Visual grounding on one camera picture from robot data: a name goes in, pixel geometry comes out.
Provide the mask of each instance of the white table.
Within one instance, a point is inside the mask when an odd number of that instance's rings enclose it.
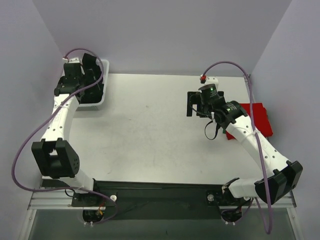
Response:
[[[226,101],[248,103],[242,77],[218,77]],[[100,111],[76,112],[70,144],[80,167],[99,181],[224,184],[261,177],[236,140],[204,135],[209,121],[186,117],[187,92],[198,76],[110,74]],[[215,125],[207,128],[213,136]]]

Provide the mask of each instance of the red cloth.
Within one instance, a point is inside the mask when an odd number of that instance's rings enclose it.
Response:
[[[240,105],[246,110],[248,115],[250,116],[250,104],[249,103],[240,103]],[[258,130],[265,137],[270,137],[274,133],[272,132],[272,128],[267,116],[267,110],[264,108],[261,102],[253,104],[253,115],[254,115],[254,124],[258,128]],[[228,140],[234,139],[234,136],[226,133],[226,137]]]

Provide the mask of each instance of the silver bolt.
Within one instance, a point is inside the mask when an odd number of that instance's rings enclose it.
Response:
[[[111,195],[110,199],[115,202],[115,201],[117,201],[117,196],[116,195]]]
[[[209,202],[213,202],[213,200],[215,199],[215,197],[212,194],[209,194],[207,197]]]

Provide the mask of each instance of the black strap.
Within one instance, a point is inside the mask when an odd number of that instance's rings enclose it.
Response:
[[[220,129],[220,125],[219,124],[217,124],[216,126],[215,126],[215,135],[214,135],[214,138],[209,138],[208,136],[207,136],[207,132],[206,132],[206,130],[207,130],[207,127],[210,125],[210,124],[212,124],[214,121],[210,121],[210,122],[208,122],[206,125],[205,125],[205,127],[204,127],[204,135],[205,135],[205,137],[207,138],[207,139],[209,139],[209,140],[214,140],[214,139],[216,139],[216,137],[218,136],[218,131],[219,131],[219,129]]]

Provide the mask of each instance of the white wall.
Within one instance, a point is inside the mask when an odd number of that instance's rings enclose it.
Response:
[[[87,47],[112,73],[250,73],[291,0],[33,0],[61,52]],[[217,76],[241,76],[230,66]]]
[[[306,239],[320,234],[320,1],[293,0],[252,78],[268,109],[272,143],[303,165],[294,191]]]
[[[0,239],[15,240],[31,193],[15,186],[11,164],[23,140],[51,113],[62,55],[31,0],[1,1],[0,33]],[[39,186],[30,144],[16,173],[26,186]]]

